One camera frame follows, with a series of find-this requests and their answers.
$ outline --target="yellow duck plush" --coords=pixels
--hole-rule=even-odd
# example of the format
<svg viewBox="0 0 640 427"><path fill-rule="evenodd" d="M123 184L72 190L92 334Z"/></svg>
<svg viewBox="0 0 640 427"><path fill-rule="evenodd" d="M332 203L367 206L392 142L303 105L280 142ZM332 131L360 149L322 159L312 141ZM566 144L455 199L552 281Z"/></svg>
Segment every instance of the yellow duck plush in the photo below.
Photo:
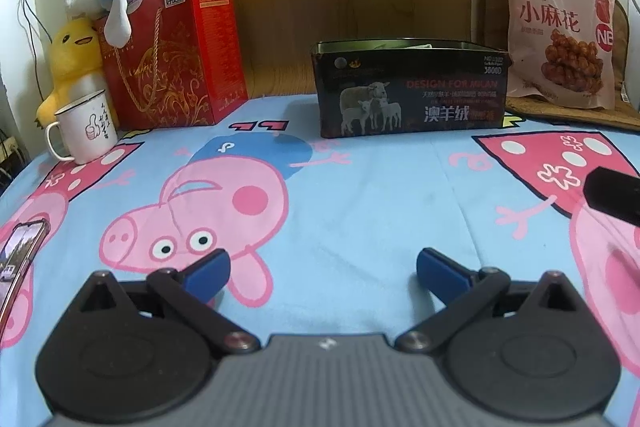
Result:
<svg viewBox="0 0 640 427"><path fill-rule="evenodd" d="M46 127L56 121L55 112L86 94L108 88L102 70L98 33L87 18L74 19L56 34L49 48L49 69L53 92L36 112L36 122ZM109 104L111 118L118 127L118 117Z"/></svg>

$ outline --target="pink snack bag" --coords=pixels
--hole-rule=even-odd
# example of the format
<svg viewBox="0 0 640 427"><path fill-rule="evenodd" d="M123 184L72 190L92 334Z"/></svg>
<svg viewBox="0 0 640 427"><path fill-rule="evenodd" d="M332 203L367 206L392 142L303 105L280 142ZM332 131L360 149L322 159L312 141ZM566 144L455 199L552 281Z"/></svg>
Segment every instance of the pink snack bag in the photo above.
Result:
<svg viewBox="0 0 640 427"><path fill-rule="evenodd" d="M508 96L613 109L615 0L509 0Z"/></svg>

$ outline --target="sheep picture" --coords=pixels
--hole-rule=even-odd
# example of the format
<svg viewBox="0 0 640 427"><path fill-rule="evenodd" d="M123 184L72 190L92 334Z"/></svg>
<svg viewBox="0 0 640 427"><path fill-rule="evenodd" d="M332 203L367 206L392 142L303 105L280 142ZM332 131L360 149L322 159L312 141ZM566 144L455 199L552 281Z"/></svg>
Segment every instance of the sheep picture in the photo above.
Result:
<svg viewBox="0 0 640 427"><path fill-rule="evenodd" d="M380 111L382 112L382 130L385 130L386 122L389 123L389 131L394 127L400 127L402 112L398 102L389 103L386 98L380 99Z"/></svg>
<svg viewBox="0 0 640 427"><path fill-rule="evenodd" d="M388 82L372 82L369 86L347 87L340 93L340 112L348 108L360 108L360 100L372 100L374 98L386 98Z"/></svg>
<svg viewBox="0 0 640 427"><path fill-rule="evenodd" d="M378 128L378 116L382 116L382 108L380 107L380 98L371 99L371 109L369 110L369 118L371 120L371 129Z"/></svg>
<svg viewBox="0 0 640 427"><path fill-rule="evenodd" d="M342 136L347 130L353 134L351 123L354 120L360 120L360 133L365 133L365 126L369 120L369 111L371 109L370 100L358 100L358 107L347 107L342 112Z"/></svg>

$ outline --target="mug handle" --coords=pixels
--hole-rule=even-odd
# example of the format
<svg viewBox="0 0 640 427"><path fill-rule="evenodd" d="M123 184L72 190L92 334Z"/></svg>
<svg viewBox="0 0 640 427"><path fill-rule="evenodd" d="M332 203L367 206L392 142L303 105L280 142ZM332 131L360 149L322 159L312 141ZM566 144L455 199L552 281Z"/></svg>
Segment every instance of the mug handle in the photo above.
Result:
<svg viewBox="0 0 640 427"><path fill-rule="evenodd" d="M50 137L50 133L51 133L51 129L53 129L55 126L60 125L60 122L55 121L54 123L50 123L49 125L47 125L47 128L44 131L44 136L47 139L47 146L49 147L49 150L51 151L51 154L53 156L55 156L56 158L58 158L61 162L73 162L76 161L76 159L73 156L60 156L54 149L53 146L51 144L51 137Z"/></svg>

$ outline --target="pig snout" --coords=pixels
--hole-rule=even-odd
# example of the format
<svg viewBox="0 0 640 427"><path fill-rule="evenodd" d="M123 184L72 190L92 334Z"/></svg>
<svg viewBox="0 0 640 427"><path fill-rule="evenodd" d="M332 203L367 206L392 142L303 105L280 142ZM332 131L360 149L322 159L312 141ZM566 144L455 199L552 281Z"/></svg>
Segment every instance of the pig snout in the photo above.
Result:
<svg viewBox="0 0 640 427"><path fill-rule="evenodd" d="M138 228L133 219L123 216L117 219L100 240L100 259L109 266L117 267L131 252L138 238Z"/></svg>

